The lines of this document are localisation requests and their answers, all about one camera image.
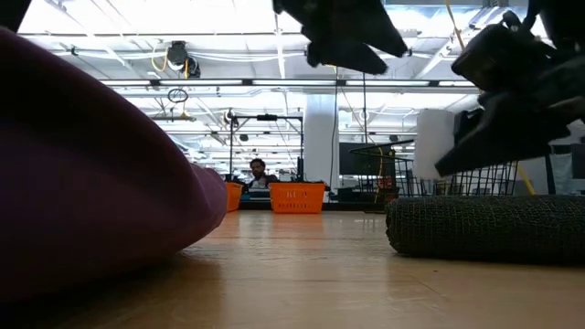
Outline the orange plastic basket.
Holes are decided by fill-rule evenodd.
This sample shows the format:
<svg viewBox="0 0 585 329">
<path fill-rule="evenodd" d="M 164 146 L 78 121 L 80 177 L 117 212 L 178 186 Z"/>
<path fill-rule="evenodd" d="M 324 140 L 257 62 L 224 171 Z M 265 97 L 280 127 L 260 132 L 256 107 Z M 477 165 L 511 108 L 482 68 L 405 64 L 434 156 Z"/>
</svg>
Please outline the orange plastic basket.
<svg viewBox="0 0 585 329">
<path fill-rule="evenodd" d="M 227 211 L 233 212 L 239 209 L 243 185 L 233 182 L 226 183 L 228 192 Z"/>
<path fill-rule="evenodd" d="M 271 209 L 278 214 L 319 214 L 325 183 L 271 183 Z"/>
</svg>

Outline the black background rig frame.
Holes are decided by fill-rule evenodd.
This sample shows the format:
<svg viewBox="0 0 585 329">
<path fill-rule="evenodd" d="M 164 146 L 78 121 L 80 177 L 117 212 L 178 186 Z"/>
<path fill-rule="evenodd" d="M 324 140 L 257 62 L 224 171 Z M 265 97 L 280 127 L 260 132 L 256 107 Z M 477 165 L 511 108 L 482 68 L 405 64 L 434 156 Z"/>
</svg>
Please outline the black background rig frame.
<svg viewBox="0 0 585 329">
<path fill-rule="evenodd" d="M 227 179 L 229 181 L 233 178 L 233 148 L 235 133 L 245 126 L 248 121 L 253 120 L 257 122 L 277 122 L 285 121 L 293 127 L 293 130 L 300 136 L 300 155 L 297 159 L 295 169 L 296 177 L 294 181 L 301 182 L 304 180 L 304 126 L 303 117 L 300 116 L 279 116 L 276 114 L 258 114 L 258 115 L 236 115 L 232 111 L 229 112 L 229 173 Z"/>
</svg>

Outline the long ceiling light bar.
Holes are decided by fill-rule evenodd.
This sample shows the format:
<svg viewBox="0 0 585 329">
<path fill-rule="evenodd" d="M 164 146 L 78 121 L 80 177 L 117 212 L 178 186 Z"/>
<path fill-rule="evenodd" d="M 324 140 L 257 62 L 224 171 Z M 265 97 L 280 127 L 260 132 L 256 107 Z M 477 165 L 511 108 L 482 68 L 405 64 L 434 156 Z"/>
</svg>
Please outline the long ceiling light bar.
<svg viewBox="0 0 585 329">
<path fill-rule="evenodd" d="M 279 86 L 279 87 L 473 87 L 465 80 L 102 80 L 111 87 L 121 86 Z"/>
</svg>

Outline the white plastic medicine bottle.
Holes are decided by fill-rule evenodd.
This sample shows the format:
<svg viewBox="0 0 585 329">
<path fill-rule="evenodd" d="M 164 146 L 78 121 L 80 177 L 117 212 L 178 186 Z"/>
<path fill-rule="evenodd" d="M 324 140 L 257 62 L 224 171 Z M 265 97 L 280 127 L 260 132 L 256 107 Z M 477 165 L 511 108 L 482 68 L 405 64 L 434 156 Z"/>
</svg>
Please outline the white plastic medicine bottle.
<svg viewBox="0 0 585 329">
<path fill-rule="evenodd" d="M 435 164 L 454 147 L 454 113 L 423 110 L 417 118 L 413 174 L 421 179 L 439 179 Z"/>
</svg>

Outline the white pillar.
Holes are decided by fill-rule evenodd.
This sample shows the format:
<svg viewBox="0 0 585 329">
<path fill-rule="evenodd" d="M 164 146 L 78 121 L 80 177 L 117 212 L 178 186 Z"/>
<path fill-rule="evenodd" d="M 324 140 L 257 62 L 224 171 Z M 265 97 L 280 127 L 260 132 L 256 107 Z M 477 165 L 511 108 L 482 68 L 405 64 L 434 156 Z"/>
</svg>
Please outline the white pillar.
<svg viewBox="0 0 585 329">
<path fill-rule="evenodd" d="M 303 115 L 304 173 L 307 181 L 338 188 L 339 131 L 335 94 L 310 94 Z"/>
</svg>

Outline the black aluminium table frame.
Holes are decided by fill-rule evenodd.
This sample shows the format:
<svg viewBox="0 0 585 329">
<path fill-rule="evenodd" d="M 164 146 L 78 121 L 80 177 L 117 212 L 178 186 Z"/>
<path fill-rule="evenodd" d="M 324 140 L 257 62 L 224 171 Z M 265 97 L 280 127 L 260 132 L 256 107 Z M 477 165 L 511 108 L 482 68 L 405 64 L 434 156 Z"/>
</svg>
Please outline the black aluminium table frame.
<svg viewBox="0 0 585 329">
<path fill-rule="evenodd" d="M 239 203 L 239 210 L 271 210 L 271 203 L 269 201 L 241 201 Z M 385 212 L 385 206 L 382 204 L 369 204 L 361 202 L 350 203 L 324 203 L 323 211 L 357 211 L 366 213 L 380 213 Z"/>
</svg>

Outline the maroon cloth pouch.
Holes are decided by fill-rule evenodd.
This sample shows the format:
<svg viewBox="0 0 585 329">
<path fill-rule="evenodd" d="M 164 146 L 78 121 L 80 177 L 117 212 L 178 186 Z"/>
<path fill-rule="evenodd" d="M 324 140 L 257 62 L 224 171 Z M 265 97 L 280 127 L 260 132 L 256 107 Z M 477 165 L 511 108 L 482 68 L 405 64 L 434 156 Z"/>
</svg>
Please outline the maroon cloth pouch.
<svg viewBox="0 0 585 329">
<path fill-rule="evenodd" d="M 0 28 L 0 304 L 201 240 L 227 190 L 91 75 Z"/>
</svg>

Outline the person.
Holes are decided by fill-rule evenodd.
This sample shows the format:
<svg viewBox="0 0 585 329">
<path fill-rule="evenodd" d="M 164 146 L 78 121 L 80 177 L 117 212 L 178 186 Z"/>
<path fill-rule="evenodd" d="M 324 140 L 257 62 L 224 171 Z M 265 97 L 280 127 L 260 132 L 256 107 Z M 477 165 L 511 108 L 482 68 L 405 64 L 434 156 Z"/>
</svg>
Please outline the person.
<svg viewBox="0 0 585 329">
<path fill-rule="evenodd" d="M 268 188 L 271 183 L 279 182 L 279 178 L 276 175 L 267 175 L 265 168 L 266 165 L 260 158 L 250 161 L 253 179 L 248 183 L 248 188 Z"/>
</svg>

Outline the dark monitor screen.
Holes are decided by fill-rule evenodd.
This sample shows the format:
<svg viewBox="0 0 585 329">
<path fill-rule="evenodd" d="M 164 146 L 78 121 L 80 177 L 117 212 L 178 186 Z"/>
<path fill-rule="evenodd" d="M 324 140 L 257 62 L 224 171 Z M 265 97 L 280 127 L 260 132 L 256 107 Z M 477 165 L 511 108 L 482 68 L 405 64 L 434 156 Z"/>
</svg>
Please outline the dark monitor screen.
<svg viewBox="0 0 585 329">
<path fill-rule="evenodd" d="M 389 143 L 340 143 L 340 175 L 392 175 L 394 171 L 393 150 Z"/>
</svg>

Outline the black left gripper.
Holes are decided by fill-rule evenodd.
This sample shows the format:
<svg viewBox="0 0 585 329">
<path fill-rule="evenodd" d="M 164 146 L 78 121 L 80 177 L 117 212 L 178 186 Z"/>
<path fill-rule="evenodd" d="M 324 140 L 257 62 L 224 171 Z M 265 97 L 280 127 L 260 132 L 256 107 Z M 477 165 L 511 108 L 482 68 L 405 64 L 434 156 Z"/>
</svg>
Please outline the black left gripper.
<svg viewBox="0 0 585 329">
<path fill-rule="evenodd" d="M 367 45 L 399 58 L 408 51 L 380 0 L 272 0 L 272 9 L 302 24 L 312 41 L 341 37 L 358 42 L 309 43 L 306 61 L 313 68 L 329 65 L 381 75 L 388 66 Z"/>
</svg>

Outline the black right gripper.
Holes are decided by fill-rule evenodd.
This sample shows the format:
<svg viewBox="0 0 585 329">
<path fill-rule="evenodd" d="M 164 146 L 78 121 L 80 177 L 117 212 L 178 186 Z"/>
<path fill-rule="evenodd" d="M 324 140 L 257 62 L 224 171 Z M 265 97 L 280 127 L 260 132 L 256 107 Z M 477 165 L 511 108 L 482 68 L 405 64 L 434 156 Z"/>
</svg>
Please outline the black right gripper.
<svg viewBox="0 0 585 329">
<path fill-rule="evenodd" d="M 569 124 L 585 122 L 585 55 L 515 74 L 479 103 L 484 110 L 455 115 L 454 147 L 435 164 L 441 176 L 550 154 Z"/>
</svg>

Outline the dark bandage roll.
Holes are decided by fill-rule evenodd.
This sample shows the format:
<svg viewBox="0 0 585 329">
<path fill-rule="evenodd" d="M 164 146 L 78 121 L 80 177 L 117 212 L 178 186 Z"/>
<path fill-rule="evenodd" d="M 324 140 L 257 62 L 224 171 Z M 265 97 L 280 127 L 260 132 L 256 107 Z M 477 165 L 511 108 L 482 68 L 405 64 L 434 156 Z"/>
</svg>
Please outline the dark bandage roll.
<svg viewBox="0 0 585 329">
<path fill-rule="evenodd" d="M 408 257 L 585 266 L 585 196 L 422 196 L 387 204 Z"/>
</svg>

